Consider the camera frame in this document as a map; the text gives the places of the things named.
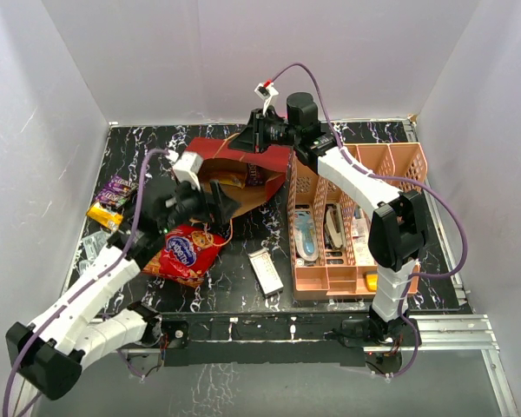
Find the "red cookie snack bag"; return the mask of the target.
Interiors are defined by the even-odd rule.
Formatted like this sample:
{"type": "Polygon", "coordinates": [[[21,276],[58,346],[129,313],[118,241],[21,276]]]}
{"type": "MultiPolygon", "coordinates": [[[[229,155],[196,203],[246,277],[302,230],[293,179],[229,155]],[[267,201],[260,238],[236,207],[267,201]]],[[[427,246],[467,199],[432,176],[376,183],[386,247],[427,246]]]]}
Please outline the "red cookie snack bag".
{"type": "Polygon", "coordinates": [[[163,249],[142,272],[197,288],[225,244],[226,240],[219,235],[182,225],[166,234],[163,249]]]}

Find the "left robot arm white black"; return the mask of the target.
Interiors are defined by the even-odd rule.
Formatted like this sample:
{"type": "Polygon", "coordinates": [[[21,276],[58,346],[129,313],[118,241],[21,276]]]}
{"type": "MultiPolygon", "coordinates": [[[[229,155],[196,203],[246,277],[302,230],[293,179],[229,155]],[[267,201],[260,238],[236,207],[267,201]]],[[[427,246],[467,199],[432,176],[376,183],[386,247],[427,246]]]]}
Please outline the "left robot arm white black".
{"type": "Polygon", "coordinates": [[[227,224],[240,206],[216,180],[207,187],[167,177],[141,183],[129,219],[77,282],[30,323],[17,321],[7,330],[10,374],[58,400],[103,356],[136,342],[154,346],[162,325],[150,308],[129,307],[97,326],[91,322],[161,251],[167,233],[191,220],[227,224]]]}

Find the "dark silver snack wrapper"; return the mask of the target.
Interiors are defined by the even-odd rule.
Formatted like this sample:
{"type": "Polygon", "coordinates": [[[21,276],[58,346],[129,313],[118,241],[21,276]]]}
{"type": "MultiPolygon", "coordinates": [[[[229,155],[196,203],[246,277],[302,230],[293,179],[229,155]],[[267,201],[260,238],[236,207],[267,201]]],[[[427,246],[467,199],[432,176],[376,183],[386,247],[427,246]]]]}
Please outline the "dark silver snack wrapper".
{"type": "Polygon", "coordinates": [[[109,237],[110,233],[99,230],[82,239],[85,258],[80,260],[78,263],[78,272],[80,275],[82,275],[84,271],[93,264],[93,261],[99,255],[102,248],[106,245],[109,237]]]}

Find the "red brown paper bag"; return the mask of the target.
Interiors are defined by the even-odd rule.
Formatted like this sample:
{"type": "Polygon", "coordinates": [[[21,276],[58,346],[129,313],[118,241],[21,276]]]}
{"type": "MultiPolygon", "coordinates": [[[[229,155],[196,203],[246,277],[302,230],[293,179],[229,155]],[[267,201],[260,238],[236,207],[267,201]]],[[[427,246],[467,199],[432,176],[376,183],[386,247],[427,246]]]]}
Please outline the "red brown paper bag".
{"type": "Polygon", "coordinates": [[[287,179],[287,166],[291,157],[291,149],[278,145],[271,146],[260,154],[231,150],[228,145],[235,136],[224,140],[196,137],[186,147],[186,151],[195,152],[203,159],[198,177],[206,191],[210,190],[209,181],[217,180],[222,172],[247,175],[249,163],[262,167],[266,176],[263,186],[245,186],[240,189],[221,184],[225,194],[240,204],[234,218],[258,208],[276,194],[287,179]]]}

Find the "purple candy bar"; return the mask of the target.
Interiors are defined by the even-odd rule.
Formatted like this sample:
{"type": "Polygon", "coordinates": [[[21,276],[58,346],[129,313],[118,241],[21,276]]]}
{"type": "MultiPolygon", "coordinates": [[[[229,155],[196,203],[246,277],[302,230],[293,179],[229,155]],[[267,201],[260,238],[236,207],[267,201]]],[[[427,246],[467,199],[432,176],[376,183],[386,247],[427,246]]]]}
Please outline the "purple candy bar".
{"type": "Polygon", "coordinates": [[[138,184],[118,175],[113,175],[107,183],[107,188],[117,195],[129,196],[138,190],[138,184]]]}

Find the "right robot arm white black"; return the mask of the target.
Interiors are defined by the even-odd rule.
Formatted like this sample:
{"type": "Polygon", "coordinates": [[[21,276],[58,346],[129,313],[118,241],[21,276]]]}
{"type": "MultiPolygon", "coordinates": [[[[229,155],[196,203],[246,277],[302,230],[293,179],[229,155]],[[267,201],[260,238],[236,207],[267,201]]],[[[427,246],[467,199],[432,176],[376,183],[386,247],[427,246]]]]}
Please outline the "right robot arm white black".
{"type": "Polygon", "coordinates": [[[272,105],[276,95],[269,85],[260,85],[256,93],[262,106],[252,110],[246,128],[228,147],[260,154],[272,145],[288,146],[301,163],[335,184],[369,216],[367,246],[378,281],[364,336],[382,345],[396,341],[411,323],[406,298],[427,240],[423,196],[393,186],[391,177],[376,175],[353,157],[336,133],[325,134],[311,94],[290,95],[287,116],[281,117],[272,105]]]}

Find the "yellow candy bar wrapper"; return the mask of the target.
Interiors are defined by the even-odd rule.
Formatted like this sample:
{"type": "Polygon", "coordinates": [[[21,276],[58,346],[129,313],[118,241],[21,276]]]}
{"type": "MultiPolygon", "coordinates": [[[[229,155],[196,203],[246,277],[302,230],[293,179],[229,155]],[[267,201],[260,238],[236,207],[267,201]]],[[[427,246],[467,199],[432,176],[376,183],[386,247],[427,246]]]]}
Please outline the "yellow candy bar wrapper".
{"type": "Polygon", "coordinates": [[[103,207],[99,202],[94,202],[87,210],[86,216],[98,222],[110,231],[116,231],[123,220],[123,215],[111,208],[103,207]]]}

